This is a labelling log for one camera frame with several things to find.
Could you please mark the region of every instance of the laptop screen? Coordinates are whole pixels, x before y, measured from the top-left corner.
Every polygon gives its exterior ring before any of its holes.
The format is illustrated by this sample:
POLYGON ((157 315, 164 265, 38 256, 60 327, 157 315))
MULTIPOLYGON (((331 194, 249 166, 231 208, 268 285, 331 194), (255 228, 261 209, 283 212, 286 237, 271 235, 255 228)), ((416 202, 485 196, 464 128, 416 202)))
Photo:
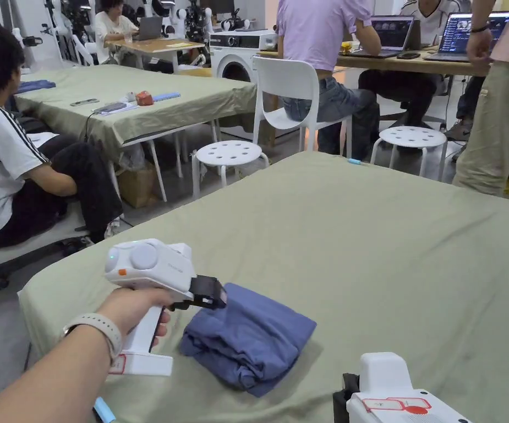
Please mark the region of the laptop screen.
POLYGON ((381 48, 403 50, 413 19, 413 17, 371 17, 371 24, 381 41, 381 48))
MULTIPOLYGON (((493 43, 491 50, 499 40, 505 25, 509 22, 509 12, 495 12, 489 15, 489 28, 493 33, 493 43)), ((471 30, 471 14, 458 13, 452 14, 448 18, 444 28, 444 36, 440 51, 444 53, 464 53, 466 52, 467 42, 469 40, 469 31, 471 30)))

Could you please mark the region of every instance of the folded blue towel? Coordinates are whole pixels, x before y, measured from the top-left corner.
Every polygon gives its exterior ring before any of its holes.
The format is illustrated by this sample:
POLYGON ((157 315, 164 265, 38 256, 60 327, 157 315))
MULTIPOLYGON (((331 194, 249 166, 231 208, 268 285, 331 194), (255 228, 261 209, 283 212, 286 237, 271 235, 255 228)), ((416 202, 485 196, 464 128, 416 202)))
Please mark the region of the folded blue towel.
POLYGON ((27 93, 28 91, 42 90, 44 88, 55 88, 57 85, 46 79, 27 80, 19 84, 16 94, 27 93))
POLYGON ((182 354, 255 397, 272 391, 293 367, 317 324, 235 284, 222 310, 201 310, 184 330, 182 354))

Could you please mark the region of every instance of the washing machine door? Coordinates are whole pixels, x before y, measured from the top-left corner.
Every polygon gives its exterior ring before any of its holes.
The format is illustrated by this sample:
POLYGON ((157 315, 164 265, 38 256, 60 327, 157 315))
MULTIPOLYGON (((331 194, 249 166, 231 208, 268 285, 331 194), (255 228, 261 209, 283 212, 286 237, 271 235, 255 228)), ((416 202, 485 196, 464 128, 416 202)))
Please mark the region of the washing machine door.
POLYGON ((225 56, 217 67, 217 77, 256 84, 256 74, 252 69, 252 57, 249 56, 248 60, 250 63, 247 63, 244 56, 236 54, 225 56))

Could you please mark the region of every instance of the hand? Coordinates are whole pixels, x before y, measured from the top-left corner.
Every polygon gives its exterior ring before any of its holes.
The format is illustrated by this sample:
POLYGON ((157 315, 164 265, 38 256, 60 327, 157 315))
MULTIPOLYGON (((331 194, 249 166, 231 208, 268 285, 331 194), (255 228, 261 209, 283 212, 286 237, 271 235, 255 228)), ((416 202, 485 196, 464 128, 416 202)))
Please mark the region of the hand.
MULTIPOLYGON (((153 306, 169 306, 174 301, 164 289, 115 289, 97 310, 106 316, 119 328, 121 336, 125 338, 129 331, 139 324, 147 311, 153 306)), ((156 332, 157 336, 166 335, 166 324, 170 315, 166 310, 162 313, 161 325, 156 332)))
POLYGON ((491 62, 489 48, 493 41, 493 35, 489 28, 482 32, 469 34, 467 43, 467 56, 474 66, 486 66, 491 62))

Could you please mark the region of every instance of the washing machine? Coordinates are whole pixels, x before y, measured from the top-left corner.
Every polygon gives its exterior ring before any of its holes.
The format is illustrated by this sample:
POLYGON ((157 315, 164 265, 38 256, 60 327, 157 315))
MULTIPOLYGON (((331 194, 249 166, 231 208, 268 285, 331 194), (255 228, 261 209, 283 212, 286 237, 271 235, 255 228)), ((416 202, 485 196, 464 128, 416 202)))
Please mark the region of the washing machine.
MULTIPOLYGON (((260 50, 277 48, 278 36, 272 30, 227 31, 216 32, 209 37, 211 69, 216 78, 244 80, 258 83, 258 75, 253 66, 253 57, 260 50)), ((270 108, 271 99, 266 105, 270 108)), ((245 132, 242 127, 221 128, 221 131, 234 137, 252 140, 253 134, 245 132)), ((281 137, 292 131, 277 131, 281 137)))

